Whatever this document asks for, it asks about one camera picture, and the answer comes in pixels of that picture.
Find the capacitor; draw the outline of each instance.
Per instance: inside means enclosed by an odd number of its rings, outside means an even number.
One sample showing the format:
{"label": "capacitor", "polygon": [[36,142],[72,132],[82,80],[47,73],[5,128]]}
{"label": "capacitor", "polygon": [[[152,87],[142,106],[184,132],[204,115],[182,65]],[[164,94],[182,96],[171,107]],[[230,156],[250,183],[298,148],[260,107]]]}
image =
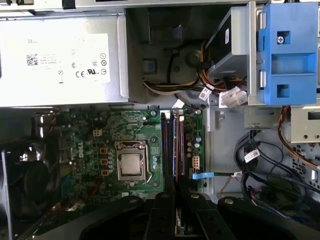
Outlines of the capacitor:
{"label": "capacitor", "polygon": [[201,140],[202,140],[202,138],[201,138],[200,136],[196,136],[196,137],[195,137],[195,140],[200,143]]}

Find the sticker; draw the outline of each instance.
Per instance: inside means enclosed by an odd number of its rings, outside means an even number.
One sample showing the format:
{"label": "sticker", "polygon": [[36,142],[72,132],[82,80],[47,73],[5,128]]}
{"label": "sticker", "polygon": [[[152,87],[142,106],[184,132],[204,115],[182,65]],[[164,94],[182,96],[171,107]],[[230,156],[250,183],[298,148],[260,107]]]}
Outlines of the sticker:
{"label": "sticker", "polygon": [[202,91],[200,92],[199,99],[206,101],[208,99],[208,97],[210,96],[210,94],[212,93],[213,89],[215,89],[214,86],[212,86],[210,84],[206,84],[206,87],[204,87],[202,89]]}
{"label": "sticker", "polygon": [[220,92],[220,94],[219,94],[219,108],[220,109],[226,109],[228,106],[227,105],[224,105],[223,103],[222,103],[222,97],[225,95],[225,94],[227,94],[228,93],[228,91],[222,91],[222,92]]}
{"label": "sticker", "polygon": [[175,104],[172,106],[173,109],[182,109],[184,107],[185,103],[181,101],[180,99],[177,99]]}
{"label": "sticker", "polygon": [[242,177],[242,171],[236,171],[236,172],[234,172],[233,175],[231,175],[231,177],[233,177],[233,178]]}
{"label": "sticker", "polygon": [[227,44],[229,42],[229,28],[225,30],[225,35],[224,35],[224,44]]}
{"label": "sticker", "polygon": [[27,81],[110,82],[108,34],[32,36],[16,39],[23,52],[14,61]]}
{"label": "sticker", "polygon": [[249,152],[247,155],[244,156],[244,161],[246,163],[250,162],[252,159],[255,159],[256,157],[260,156],[260,152],[258,149],[255,149],[251,152]]}
{"label": "sticker", "polygon": [[219,94],[219,106],[234,108],[248,101],[247,93],[235,86],[233,89]]}

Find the gray metal panel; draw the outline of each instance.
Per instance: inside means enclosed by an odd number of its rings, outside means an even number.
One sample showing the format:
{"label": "gray metal panel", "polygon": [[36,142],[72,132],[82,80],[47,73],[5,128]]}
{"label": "gray metal panel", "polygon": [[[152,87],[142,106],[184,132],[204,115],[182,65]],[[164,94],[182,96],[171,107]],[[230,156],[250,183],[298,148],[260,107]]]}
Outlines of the gray metal panel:
{"label": "gray metal panel", "polygon": [[[1,21],[0,39],[1,50],[1,81],[0,88],[5,89],[4,94],[0,95],[1,107],[13,106],[44,106],[44,105],[65,105],[65,104],[94,104],[94,103],[121,103],[129,100],[128,90],[128,62],[127,62],[127,39],[126,39],[126,19],[123,14],[104,15],[98,12],[94,16],[54,16],[52,19],[38,18],[29,20]],[[43,81],[30,84],[24,77],[19,75],[16,69],[25,66],[9,64],[15,61],[12,59],[13,52],[26,54],[25,45],[19,46],[17,42],[27,41],[28,37],[34,36],[54,36],[68,40],[73,36],[81,38],[96,38],[96,34],[107,34],[108,46],[103,43],[95,45],[93,48],[101,49],[101,52],[109,52],[110,82],[93,81],[73,81],[69,75],[65,77],[63,84],[58,84],[55,76],[44,76]],[[48,49],[60,46],[46,46]],[[139,56],[134,56],[134,61],[140,60]],[[132,76],[132,80],[141,81],[138,75]]]}
{"label": "gray metal panel", "polygon": [[[256,2],[265,3],[265,0],[257,0]],[[76,8],[83,10],[103,10],[110,8],[144,8],[158,6],[186,6],[186,5],[210,5],[210,4],[245,4],[248,0],[124,0],[124,1],[105,1],[96,2],[95,0],[76,0]],[[62,11],[61,0],[34,0],[33,5],[1,5],[0,11],[15,10],[55,10]]]}
{"label": "gray metal panel", "polygon": [[246,106],[244,110],[245,129],[275,129],[280,116],[280,108]]}
{"label": "gray metal panel", "polygon": [[208,4],[244,4],[247,0],[127,0],[127,1],[106,1],[96,2],[95,0],[75,0],[77,8],[92,7],[119,7],[125,8],[141,8],[141,7],[157,7],[157,6],[185,6],[185,5],[208,5]]}
{"label": "gray metal panel", "polygon": [[291,143],[318,143],[320,140],[320,120],[309,119],[309,112],[320,113],[320,103],[291,107]]}

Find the black cable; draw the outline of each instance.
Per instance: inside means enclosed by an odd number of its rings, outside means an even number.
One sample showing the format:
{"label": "black cable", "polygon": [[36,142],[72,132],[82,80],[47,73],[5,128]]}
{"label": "black cable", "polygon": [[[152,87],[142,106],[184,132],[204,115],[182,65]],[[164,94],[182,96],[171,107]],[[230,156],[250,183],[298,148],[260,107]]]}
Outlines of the black cable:
{"label": "black cable", "polygon": [[263,151],[261,151],[261,149],[259,149],[259,145],[262,143],[262,144],[268,144],[268,145],[271,145],[273,147],[276,147],[277,149],[279,149],[281,151],[281,160],[284,158],[284,154],[283,154],[283,151],[280,147],[276,146],[275,144],[273,143],[269,143],[269,142],[265,142],[265,141],[258,141],[256,142],[254,140],[254,137],[259,133],[260,131],[259,130],[251,130],[249,133],[245,134],[244,136],[242,136],[240,138],[240,140],[237,142],[236,146],[235,146],[235,149],[234,149],[234,153],[233,153],[233,158],[234,158],[234,161],[236,163],[236,165],[239,167],[239,169],[241,169],[244,173],[243,173],[243,177],[242,177],[242,180],[244,180],[244,183],[242,183],[241,185],[241,191],[243,193],[243,195],[245,196],[245,199],[248,200],[248,201],[251,201],[251,197],[250,197],[250,194],[248,193],[247,191],[247,186],[246,186],[246,182],[248,180],[249,177],[252,177],[253,179],[255,179],[256,181],[260,182],[260,183],[263,183],[267,186],[270,186],[271,188],[275,188],[275,189],[278,189],[282,192],[285,192],[285,193],[288,193],[288,194],[291,194],[291,195],[297,195],[295,192],[293,191],[290,191],[286,188],[282,188],[282,187],[279,187],[275,184],[273,184],[272,182],[268,181],[268,180],[264,180],[260,177],[258,177],[257,175],[255,175],[253,172],[255,172],[255,169],[252,169],[252,171],[245,171],[246,169],[246,164],[244,161],[241,160],[241,158],[239,157],[239,150],[245,146],[246,143],[250,143],[252,148],[253,149],[258,149],[259,150],[259,153],[260,153],[260,156],[261,158],[263,158],[264,160],[266,160],[267,162],[271,163],[274,167],[272,168],[272,170],[275,168],[275,167],[278,167],[280,169],[282,169],[283,171],[285,171],[286,173],[288,173],[290,176],[296,178],[296,179],[293,179],[293,178],[290,178],[292,179],[292,183],[297,183],[299,182],[300,186],[303,186],[304,188],[300,187],[300,196],[302,197],[301,200],[298,200],[297,202],[293,203],[293,204],[290,204],[290,205],[287,205],[285,206],[285,208],[293,208],[293,207],[296,207],[298,205],[301,205],[303,203],[305,203],[305,201],[307,200],[307,197],[308,197],[308,191],[305,187],[305,183],[304,183],[304,180],[303,178],[293,169],[291,169],[290,167],[282,164],[281,162],[278,162],[272,158],[270,158],[269,156],[267,156],[265,153],[263,153]]}
{"label": "black cable", "polygon": [[[286,173],[288,173],[290,176],[292,177],[296,177],[297,179],[299,179],[301,182],[303,182],[303,178],[300,176],[300,174],[298,172],[296,172],[295,170],[291,169],[290,167],[280,163],[280,162],[277,162],[276,160],[270,158],[269,156],[267,156],[266,154],[264,154],[261,149],[259,148],[259,146],[257,145],[257,143],[255,142],[254,140],[254,136],[253,135],[253,130],[250,131],[249,133],[249,141],[250,141],[250,144],[252,145],[253,148],[255,149],[258,149],[259,153],[260,153],[260,156],[266,160],[268,163],[272,164],[272,165],[277,165],[278,168],[282,169],[283,171],[285,171]],[[307,200],[308,200],[308,191],[307,189],[304,187],[300,187],[300,195],[301,195],[301,199],[298,199],[297,202],[295,203],[292,203],[290,205],[286,205],[284,206],[283,208],[294,208],[294,207],[297,207],[297,206],[300,206],[302,204],[304,204]]]}

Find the screw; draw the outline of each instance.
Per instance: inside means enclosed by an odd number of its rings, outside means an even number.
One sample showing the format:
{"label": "screw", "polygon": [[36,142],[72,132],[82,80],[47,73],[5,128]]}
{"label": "screw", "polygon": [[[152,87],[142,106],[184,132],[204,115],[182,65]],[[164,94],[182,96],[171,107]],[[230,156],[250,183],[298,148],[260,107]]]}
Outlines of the screw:
{"label": "screw", "polygon": [[226,200],[224,200],[224,202],[226,204],[234,204],[234,201],[232,199],[227,198]]}
{"label": "screw", "polygon": [[173,68],[173,71],[174,71],[175,73],[180,72],[180,67],[179,67],[179,66],[175,66],[175,67]]}
{"label": "screw", "polygon": [[276,42],[277,42],[278,44],[283,44],[283,43],[285,42],[285,39],[284,39],[283,36],[278,36],[278,37],[276,38]]}

